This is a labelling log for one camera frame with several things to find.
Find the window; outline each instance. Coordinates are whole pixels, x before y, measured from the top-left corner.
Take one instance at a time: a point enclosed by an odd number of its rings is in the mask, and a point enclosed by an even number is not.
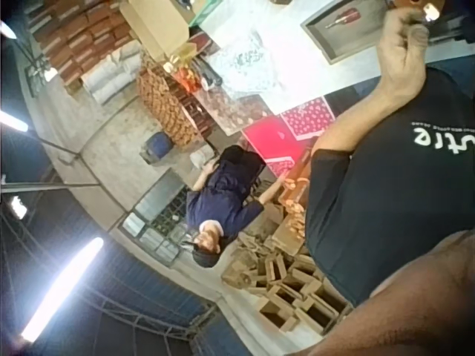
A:
[[[196,231],[185,224],[188,187],[171,169],[135,205],[119,227],[153,258],[171,266],[180,243]]]

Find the man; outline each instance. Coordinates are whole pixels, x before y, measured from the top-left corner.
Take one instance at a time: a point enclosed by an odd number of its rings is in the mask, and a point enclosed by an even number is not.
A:
[[[312,151],[307,247],[354,306],[475,225],[473,104],[449,76],[426,72],[422,20],[418,10],[388,13],[381,81]]]
[[[282,186],[285,176],[279,177],[258,200],[243,205],[264,166],[258,154],[233,145],[221,154],[219,165],[213,160],[203,168],[186,202],[188,225],[200,231],[192,243],[193,258],[200,266],[214,267],[224,248],[263,211]]]
[[[474,256],[474,231],[448,237],[295,356],[473,355]]]

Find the clear plastic bag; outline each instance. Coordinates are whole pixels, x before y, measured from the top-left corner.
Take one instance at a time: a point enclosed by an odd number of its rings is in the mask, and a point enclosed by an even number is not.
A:
[[[270,52],[255,31],[219,50],[207,62],[223,78],[223,89],[232,99],[264,93],[279,85]]]

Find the black t-shirt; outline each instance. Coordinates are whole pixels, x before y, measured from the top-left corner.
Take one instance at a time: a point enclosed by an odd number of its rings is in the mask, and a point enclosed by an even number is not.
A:
[[[353,155],[321,150],[312,158],[307,247],[353,305],[474,226],[474,107],[443,72],[429,70],[421,94]]]

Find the white table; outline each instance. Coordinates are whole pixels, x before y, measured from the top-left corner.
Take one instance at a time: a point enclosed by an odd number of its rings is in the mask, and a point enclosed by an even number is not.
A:
[[[301,27],[310,16],[338,0],[223,0],[201,27],[221,47],[255,29],[272,53],[282,90],[262,94],[274,112],[282,113],[319,96],[380,75],[376,49],[370,48],[330,65]],[[475,45],[447,42],[429,48],[427,62],[475,54]]]

